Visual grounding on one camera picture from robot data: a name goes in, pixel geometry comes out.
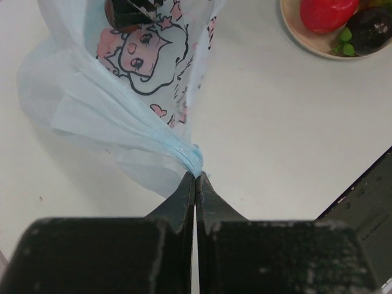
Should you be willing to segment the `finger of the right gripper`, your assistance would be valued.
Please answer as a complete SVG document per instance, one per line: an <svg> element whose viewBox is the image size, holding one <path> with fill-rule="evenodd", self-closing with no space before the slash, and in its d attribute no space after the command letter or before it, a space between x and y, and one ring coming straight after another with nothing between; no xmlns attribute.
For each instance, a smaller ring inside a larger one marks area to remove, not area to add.
<svg viewBox="0 0 392 294"><path fill-rule="evenodd" d="M140 25L154 23L157 17L158 8L162 7L164 2L161 0L124 0L129 1L134 7L135 12L131 14L131 22Z"/></svg>

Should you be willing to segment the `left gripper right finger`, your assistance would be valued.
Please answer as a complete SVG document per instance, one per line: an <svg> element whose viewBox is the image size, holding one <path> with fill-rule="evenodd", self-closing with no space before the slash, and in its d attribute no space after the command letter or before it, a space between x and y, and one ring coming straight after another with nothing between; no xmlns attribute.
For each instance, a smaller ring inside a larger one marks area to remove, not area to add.
<svg viewBox="0 0 392 294"><path fill-rule="evenodd" d="M200 175L201 293L379 293L355 232L338 220L248 220Z"/></svg>

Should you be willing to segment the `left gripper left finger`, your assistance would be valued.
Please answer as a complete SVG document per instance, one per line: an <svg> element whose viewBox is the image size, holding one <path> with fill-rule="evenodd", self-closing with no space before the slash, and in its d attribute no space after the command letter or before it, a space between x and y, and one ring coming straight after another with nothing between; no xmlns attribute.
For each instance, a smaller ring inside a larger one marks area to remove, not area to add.
<svg viewBox="0 0 392 294"><path fill-rule="evenodd" d="M190 293L195 178L145 217L52 217L22 234L2 293Z"/></svg>

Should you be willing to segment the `light blue plastic bag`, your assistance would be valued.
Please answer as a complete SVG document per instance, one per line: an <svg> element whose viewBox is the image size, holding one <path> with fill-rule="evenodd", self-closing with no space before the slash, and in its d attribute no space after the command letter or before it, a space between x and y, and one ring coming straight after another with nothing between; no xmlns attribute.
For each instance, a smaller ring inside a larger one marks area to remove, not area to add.
<svg viewBox="0 0 392 294"><path fill-rule="evenodd" d="M187 115L224 1L156 1L154 21L127 34L103 1L39 1L50 36L17 73L21 109L73 144L107 150L142 187L169 197L203 156Z"/></svg>

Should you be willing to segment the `fake red strawberry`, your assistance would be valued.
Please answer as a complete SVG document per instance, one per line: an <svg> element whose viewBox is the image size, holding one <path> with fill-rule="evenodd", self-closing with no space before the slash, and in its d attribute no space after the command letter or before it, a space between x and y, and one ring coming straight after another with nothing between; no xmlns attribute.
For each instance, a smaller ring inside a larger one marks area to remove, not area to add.
<svg viewBox="0 0 392 294"><path fill-rule="evenodd" d="M300 18L306 29L327 34L346 24L359 3L359 0L302 0Z"/></svg>

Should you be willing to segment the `round beige ceramic plate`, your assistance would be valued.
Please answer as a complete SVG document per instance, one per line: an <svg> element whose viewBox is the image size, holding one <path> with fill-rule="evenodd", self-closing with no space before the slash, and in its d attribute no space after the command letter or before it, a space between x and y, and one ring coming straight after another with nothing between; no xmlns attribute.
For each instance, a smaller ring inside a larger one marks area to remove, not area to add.
<svg viewBox="0 0 392 294"><path fill-rule="evenodd" d="M344 42L341 35L344 34L345 24L334 31L326 34L318 34L308 30L300 17L301 1L279 1L282 19L292 37L305 49L324 58L351 61L374 56L377 53L391 48L391 39L377 51L362 56L345 55Z"/></svg>

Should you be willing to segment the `fake dark purple plum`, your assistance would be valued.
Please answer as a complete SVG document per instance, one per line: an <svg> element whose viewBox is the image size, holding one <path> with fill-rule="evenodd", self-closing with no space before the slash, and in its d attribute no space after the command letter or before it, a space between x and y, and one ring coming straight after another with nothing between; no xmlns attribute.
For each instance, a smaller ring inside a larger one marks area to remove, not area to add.
<svg viewBox="0 0 392 294"><path fill-rule="evenodd" d="M391 14L384 7L369 7L355 13L340 32L333 49L342 56L367 56L391 39Z"/></svg>

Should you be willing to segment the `fake dark red fruit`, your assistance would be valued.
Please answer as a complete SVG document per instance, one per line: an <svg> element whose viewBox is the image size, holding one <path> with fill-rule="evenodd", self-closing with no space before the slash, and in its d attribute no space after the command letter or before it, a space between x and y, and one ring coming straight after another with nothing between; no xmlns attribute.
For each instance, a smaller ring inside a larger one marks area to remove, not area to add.
<svg viewBox="0 0 392 294"><path fill-rule="evenodd" d="M118 32L130 34L141 26L131 22L130 17L135 10L129 1L106 0L104 11L109 25Z"/></svg>

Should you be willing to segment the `fake yellow banana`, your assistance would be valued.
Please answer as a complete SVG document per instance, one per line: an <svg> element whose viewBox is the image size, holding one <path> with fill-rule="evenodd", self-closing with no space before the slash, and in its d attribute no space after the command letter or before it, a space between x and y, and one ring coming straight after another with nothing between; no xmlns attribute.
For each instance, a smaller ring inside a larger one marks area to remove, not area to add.
<svg viewBox="0 0 392 294"><path fill-rule="evenodd" d="M358 8L365 9L370 7L383 7L391 10L391 0L360 0Z"/></svg>

